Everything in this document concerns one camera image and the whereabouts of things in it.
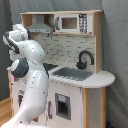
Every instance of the sink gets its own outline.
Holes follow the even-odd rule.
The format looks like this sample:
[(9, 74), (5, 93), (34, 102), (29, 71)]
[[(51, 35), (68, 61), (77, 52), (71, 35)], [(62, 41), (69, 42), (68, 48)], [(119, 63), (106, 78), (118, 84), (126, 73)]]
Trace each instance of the sink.
[(93, 72), (87, 70), (79, 70), (75, 68), (64, 67), (52, 73), (53, 76), (63, 77), (67, 79), (83, 81), (89, 76), (93, 75)]

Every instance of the door handle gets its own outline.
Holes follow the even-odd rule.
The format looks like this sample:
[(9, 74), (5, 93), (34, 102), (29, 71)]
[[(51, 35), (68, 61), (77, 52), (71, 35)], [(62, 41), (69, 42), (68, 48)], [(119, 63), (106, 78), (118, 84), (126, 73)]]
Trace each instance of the door handle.
[(60, 28), (58, 26), (58, 22), (59, 22), (59, 17), (56, 17), (56, 20), (55, 20), (56, 30), (60, 30)]
[(48, 102), (48, 117), (49, 117), (49, 119), (52, 119), (50, 108), (51, 108), (51, 101)]

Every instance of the floor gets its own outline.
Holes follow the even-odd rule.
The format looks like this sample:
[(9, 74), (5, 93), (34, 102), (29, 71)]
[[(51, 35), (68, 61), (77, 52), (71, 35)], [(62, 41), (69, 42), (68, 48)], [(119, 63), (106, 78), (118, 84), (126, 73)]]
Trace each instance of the floor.
[(0, 102), (0, 126), (12, 118), (11, 100), (7, 98)]

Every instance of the countertop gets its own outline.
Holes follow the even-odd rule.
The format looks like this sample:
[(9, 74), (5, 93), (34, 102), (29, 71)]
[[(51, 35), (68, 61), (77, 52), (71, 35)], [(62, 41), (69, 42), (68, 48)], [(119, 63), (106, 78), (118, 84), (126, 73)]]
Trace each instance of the countertop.
[(56, 67), (48, 71), (50, 80), (82, 88), (102, 88), (111, 85), (115, 81), (115, 76), (107, 71), (100, 71), (98, 74), (93, 74), (83, 81), (76, 81), (67, 78), (53, 76), (52, 73), (54, 71), (59, 70), (60, 68), (63, 67)]

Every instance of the microwave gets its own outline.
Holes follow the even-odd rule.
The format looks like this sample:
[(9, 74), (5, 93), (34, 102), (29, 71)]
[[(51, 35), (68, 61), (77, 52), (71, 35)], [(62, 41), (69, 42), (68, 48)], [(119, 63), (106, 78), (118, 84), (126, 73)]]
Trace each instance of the microwave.
[(91, 14), (56, 14), (55, 32), (92, 33)]

